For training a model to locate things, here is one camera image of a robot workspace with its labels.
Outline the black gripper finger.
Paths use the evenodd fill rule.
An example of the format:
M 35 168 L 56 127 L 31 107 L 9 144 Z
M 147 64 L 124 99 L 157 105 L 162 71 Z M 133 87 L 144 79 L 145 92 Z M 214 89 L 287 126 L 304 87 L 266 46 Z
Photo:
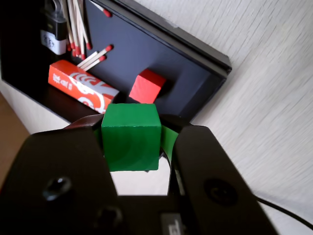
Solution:
M 169 195 L 179 203 L 187 235 L 274 235 L 276 230 L 211 130 L 175 115 L 162 125 L 177 132 Z
M 125 235 L 100 144 L 101 115 L 29 136 L 0 190 L 3 235 Z

